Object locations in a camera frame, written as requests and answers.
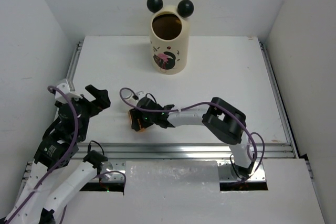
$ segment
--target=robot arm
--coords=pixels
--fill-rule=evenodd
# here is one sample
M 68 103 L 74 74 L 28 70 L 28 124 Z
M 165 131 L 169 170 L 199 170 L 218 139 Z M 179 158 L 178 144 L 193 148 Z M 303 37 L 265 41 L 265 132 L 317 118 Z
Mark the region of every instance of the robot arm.
M 39 223 L 41 211 L 59 174 L 78 151 L 77 143 L 86 139 L 90 118 L 108 108 L 111 104 L 107 90 L 98 90 L 92 85 L 86 86 L 86 90 L 95 97 L 93 101 L 88 101 L 82 95 L 76 94 L 73 84 L 69 80 L 60 82 L 56 89 L 62 92 L 61 95 L 59 91 L 53 91 L 56 99 L 55 106 L 59 108 L 58 117 L 43 136 L 34 156 L 31 175 L 14 209 L 7 217 L 1 219 L 0 223 Z M 74 137 L 73 110 L 71 110 L 67 100 L 71 100 L 76 112 L 78 120 L 77 138 Z
M 147 97 L 144 92 L 137 93 L 132 99 L 135 101 L 132 103 L 136 104 L 138 108 L 146 110 L 167 111 L 175 109 L 173 104 L 160 106 Z M 213 98 L 211 103 L 225 108 L 246 126 L 246 116 L 243 112 L 221 98 Z M 243 177 L 248 177 L 252 172 L 254 162 L 248 156 L 248 136 L 235 120 L 214 106 L 200 105 L 189 110 L 170 113 L 144 112 L 134 108 L 129 111 L 129 116 L 132 122 L 131 127 L 135 131 L 143 131 L 153 124 L 165 129 L 183 125 L 206 126 L 220 141 L 228 144 L 234 156 L 238 173 Z
M 42 210 L 40 224 L 51 223 L 58 219 L 64 207 L 90 180 L 102 172 L 107 157 L 91 151 L 84 157 L 77 169 L 47 198 Z

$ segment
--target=black bracket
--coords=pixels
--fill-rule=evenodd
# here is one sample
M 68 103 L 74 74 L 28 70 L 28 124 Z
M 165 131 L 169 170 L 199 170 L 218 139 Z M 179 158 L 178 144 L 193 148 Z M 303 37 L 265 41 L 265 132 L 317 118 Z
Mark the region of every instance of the black bracket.
M 50 210 L 47 211 L 45 208 L 42 209 L 40 222 L 38 224 L 55 224 L 54 219 L 54 213 L 55 211 Z
M 89 162 L 93 165 L 94 169 L 97 169 L 97 175 L 101 172 L 101 163 L 107 160 L 107 157 L 96 151 L 90 151 L 88 155 L 83 158 L 83 162 Z
M 86 86 L 85 89 L 95 97 L 95 100 L 90 102 L 84 96 L 79 100 L 72 99 L 72 105 L 76 110 L 78 118 L 77 143 L 86 139 L 90 118 L 98 115 L 111 105 L 107 90 L 99 90 L 92 85 Z M 34 156 L 35 163 L 41 162 L 47 166 L 48 169 L 53 167 L 67 151 L 75 130 L 74 117 L 69 104 L 56 102 L 55 105 L 59 108 L 59 117 L 56 118 L 46 130 L 43 135 L 43 140 Z M 75 144 L 70 155 L 58 168 L 67 166 L 70 158 L 73 157 L 77 151 L 78 146 Z
M 239 175 L 242 175 L 243 178 L 249 178 L 250 174 L 252 173 L 253 167 L 255 162 L 251 162 L 250 166 L 248 168 L 244 168 L 241 166 L 238 166 L 236 164 L 233 164 L 234 169 L 237 171 Z
M 162 107 L 158 103 L 155 103 L 152 99 L 148 97 L 143 97 L 136 105 L 139 108 L 147 110 L 171 110 L 174 105 L 169 104 L 165 107 Z M 132 121 L 132 129 L 135 131 L 142 131 L 149 126 L 156 124 L 161 128 L 174 127 L 168 120 L 168 113 L 159 113 L 159 112 L 143 112 L 138 109 L 132 109 L 129 111 L 129 116 Z
M 212 98 L 211 103 L 215 103 L 225 108 L 246 126 L 246 115 L 242 111 L 218 97 Z M 243 129 L 226 113 L 224 113 L 224 118 L 222 120 L 219 119 L 218 117 L 221 114 L 223 114 L 222 110 L 210 106 L 207 112 L 202 116 L 202 123 L 222 142 L 231 145 L 240 144 Z

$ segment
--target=cable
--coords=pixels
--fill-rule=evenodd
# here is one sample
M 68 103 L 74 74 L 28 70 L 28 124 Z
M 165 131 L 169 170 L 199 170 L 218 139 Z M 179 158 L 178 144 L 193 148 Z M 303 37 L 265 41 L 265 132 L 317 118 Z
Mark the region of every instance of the cable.
M 103 147 L 101 147 L 100 143 L 98 143 L 98 142 L 96 142 L 96 141 L 94 141 L 94 140 L 91 140 L 90 143 L 89 143 L 89 145 L 88 145 L 88 154 L 89 154 L 89 152 L 91 151 L 91 142 L 97 144 L 97 145 L 101 148 L 101 151 L 102 151 L 103 155 L 105 156 L 105 152 L 104 152 Z
M 232 156 L 233 156 L 233 154 L 230 155 L 231 166 L 232 166 L 233 171 L 235 172 L 236 176 L 237 176 L 238 178 L 241 179 L 241 177 L 240 177 L 240 176 L 238 175 L 238 173 L 237 173 L 237 170 L 236 170 L 236 168 L 235 168 L 235 166 L 234 166 L 234 163 L 232 162 Z
M 151 93 L 147 93 L 146 97 L 147 97 L 147 95 L 150 95 L 153 98 L 154 102 L 157 104 L 155 97 Z
M 99 185 L 100 185 L 101 188 L 104 188 L 107 191 L 109 190 L 109 188 L 107 186 L 103 185 L 103 183 L 101 182 L 101 178 L 99 178 Z
M 255 169 L 255 171 L 256 171 L 256 170 L 259 168 L 259 166 L 261 165 L 261 163 L 262 163 L 262 161 L 263 161 L 263 159 L 264 159 L 264 154 L 265 154 L 265 141 L 264 141 L 263 137 L 262 137 L 259 133 L 257 133 L 257 132 L 252 132 L 251 135 L 257 135 L 257 136 L 259 136 L 259 138 L 260 138 L 260 140 L 261 140 L 261 142 L 262 142 L 262 144 L 263 144 L 263 149 L 262 149 L 262 152 L 261 152 L 261 157 L 260 157 L 259 163 L 258 163 L 258 165 L 257 165 L 257 167 L 256 167 L 256 169 Z
M 188 106 L 188 107 L 185 107 L 185 108 L 181 108 L 180 110 L 177 110 L 177 109 L 174 109 L 174 110 L 147 110 L 147 109 L 142 109 L 140 107 L 137 107 L 137 106 L 134 106 L 133 104 L 129 103 L 128 101 L 125 100 L 124 97 L 122 97 L 122 94 L 121 92 L 123 90 L 128 90 L 128 91 L 131 91 L 133 93 L 133 95 L 135 95 L 135 92 L 130 89 L 130 88 L 122 88 L 120 89 L 119 91 L 119 96 L 121 98 L 121 100 L 126 103 L 128 106 L 134 108 L 134 109 L 137 109 L 139 111 L 142 111 L 142 112 L 151 112 L 151 113 L 172 113 L 172 112 L 180 112 L 180 111 L 186 111 L 186 110 L 189 110 L 189 109 L 192 109 L 194 107 L 197 107 L 197 106 L 200 106 L 200 105 L 210 105 L 210 106 L 213 106 L 213 107 L 216 107 L 220 110 L 222 110 L 225 114 L 229 115 L 233 120 L 235 120 L 237 122 L 237 124 L 245 131 L 245 133 L 247 134 L 248 138 L 249 138 L 249 141 L 251 141 L 251 144 L 253 146 L 253 149 L 254 149 L 254 156 L 253 158 L 250 157 L 251 161 L 254 162 L 256 161 L 257 157 L 258 157 L 258 152 L 257 152 L 257 145 L 256 145 L 256 142 L 254 141 L 252 135 L 250 134 L 250 132 L 246 129 L 246 127 L 241 123 L 241 121 L 235 117 L 235 115 L 233 115 L 231 112 L 229 112 L 227 109 L 223 108 L 222 106 L 219 106 L 218 104 L 216 103 L 213 103 L 213 102 L 200 102 L 200 103 L 196 103 L 194 105 L 191 105 L 191 106 Z
M 64 207 L 63 209 L 63 213 L 62 213 L 62 217 L 61 217 L 61 220 L 59 221 L 59 224 L 62 224 L 63 223 L 63 220 L 64 220 L 64 216 L 65 216 L 65 212 L 67 211 L 67 206 Z
M 74 105 L 72 104 L 71 100 L 61 91 L 59 90 L 57 87 L 54 86 L 48 86 L 48 91 L 49 92 L 53 92 L 53 90 L 55 90 L 56 92 L 60 93 L 61 96 L 67 101 L 71 111 L 72 111 L 72 115 L 73 120 L 75 122 L 75 131 L 73 133 L 73 138 L 72 141 L 69 145 L 69 148 L 67 149 L 67 151 L 64 153 L 64 155 L 60 158 L 60 160 L 49 170 L 45 173 L 45 175 L 37 182 L 37 184 L 35 185 L 33 191 L 27 196 L 27 198 L 21 203 L 21 205 L 14 211 L 14 213 L 12 214 L 12 216 L 9 217 L 9 219 L 5 222 L 5 224 L 9 224 L 13 218 L 20 212 L 20 210 L 24 207 L 24 205 L 31 199 L 31 197 L 34 195 L 36 189 L 42 184 L 42 182 L 46 179 L 47 176 L 49 176 L 50 173 L 52 173 L 71 153 L 76 140 L 77 140 L 77 136 L 78 136 L 78 118 L 77 118 L 77 113 L 75 110 Z
M 248 139 L 248 145 L 247 145 L 247 156 L 250 160 L 253 160 L 253 157 L 251 156 L 251 153 L 250 153 L 250 144 L 252 144 L 251 140 Z

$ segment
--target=black ball ear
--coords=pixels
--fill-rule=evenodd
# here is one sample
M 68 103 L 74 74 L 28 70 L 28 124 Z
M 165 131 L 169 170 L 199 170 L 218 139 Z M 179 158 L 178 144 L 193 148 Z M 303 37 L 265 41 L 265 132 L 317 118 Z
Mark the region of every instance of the black ball ear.
M 188 18 L 194 12 L 194 4 L 190 0 L 182 0 L 177 6 L 177 12 L 183 18 Z
M 158 12 L 163 7 L 162 0 L 147 0 L 147 8 L 153 13 Z

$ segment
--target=white tabletop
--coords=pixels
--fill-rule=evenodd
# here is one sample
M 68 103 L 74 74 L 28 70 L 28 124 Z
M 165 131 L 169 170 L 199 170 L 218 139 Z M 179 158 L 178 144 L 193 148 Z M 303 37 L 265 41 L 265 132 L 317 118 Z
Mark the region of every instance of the white tabletop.
M 143 133 L 131 130 L 122 87 L 152 93 L 161 105 L 191 105 L 220 97 L 246 114 L 247 128 L 266 142 L 286 142 L 258 39 L 253 37 L 191 37 L 186 68 L 173 76 L 154 70 L 147 36 L 87 36 L 74 76 L 76 91 L 92 84 L 107 89 L 111 107 L 91 119 L 89 140 L 100 143 L 218 143 L 201 126 Z
M 267 191 L 220 192 L 212 162 L 126 162 L 124 196 L 79 192 L 64 223 L 324 223 L 303 159 L 266 159 L 264 165 Z

